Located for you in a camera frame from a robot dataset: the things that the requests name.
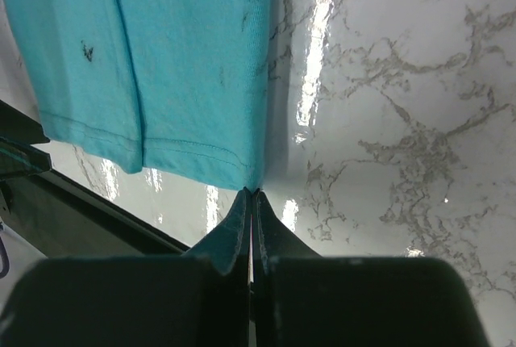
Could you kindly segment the turquoise t shirt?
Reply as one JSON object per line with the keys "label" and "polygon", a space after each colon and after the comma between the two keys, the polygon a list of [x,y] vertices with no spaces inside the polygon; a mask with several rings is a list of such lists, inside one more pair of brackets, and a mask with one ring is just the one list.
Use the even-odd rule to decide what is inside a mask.
{"label": "turquoise t shirt", "polygon": [[261,184],[271,0],[3,0],[45,135],[228,190]]}

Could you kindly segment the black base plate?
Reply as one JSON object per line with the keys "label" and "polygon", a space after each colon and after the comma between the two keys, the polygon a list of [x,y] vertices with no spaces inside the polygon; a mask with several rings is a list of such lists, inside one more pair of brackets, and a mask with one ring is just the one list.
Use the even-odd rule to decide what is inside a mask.
{"label": "black base plate", "polygon": [[2,181],[1,217],[47,257],[182,255],[189,250],[55,170]]}

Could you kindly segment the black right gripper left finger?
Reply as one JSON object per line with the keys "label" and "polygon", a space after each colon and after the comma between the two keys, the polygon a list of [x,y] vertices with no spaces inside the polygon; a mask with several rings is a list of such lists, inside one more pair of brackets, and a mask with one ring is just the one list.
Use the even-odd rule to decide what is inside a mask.
{"label": "black right gripper left finger", "polygon": [[247,346],[250,321],[252,193],[235,196],[226,217],[184,257],[202,263],[201,346]]}

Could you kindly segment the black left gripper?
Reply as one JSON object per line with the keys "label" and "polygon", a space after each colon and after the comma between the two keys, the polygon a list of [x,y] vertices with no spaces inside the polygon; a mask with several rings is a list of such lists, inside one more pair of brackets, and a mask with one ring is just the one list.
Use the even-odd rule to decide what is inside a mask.
{"label": "black left gripper", "polygon": [[2,180],[49,171],[50,155],[34,147],[34,144],[48,142],[39,123],[1,101]]}

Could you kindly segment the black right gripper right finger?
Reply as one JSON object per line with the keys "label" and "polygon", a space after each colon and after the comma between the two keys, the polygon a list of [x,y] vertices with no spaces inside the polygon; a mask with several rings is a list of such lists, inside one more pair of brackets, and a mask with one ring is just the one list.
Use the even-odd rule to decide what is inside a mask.
{"label": "black right gripper right finger", "polygon": [[266,194],[257,190],[252,196],[252,310],[258,346],[274,345],[272,258],[319,256],[277,218]]}

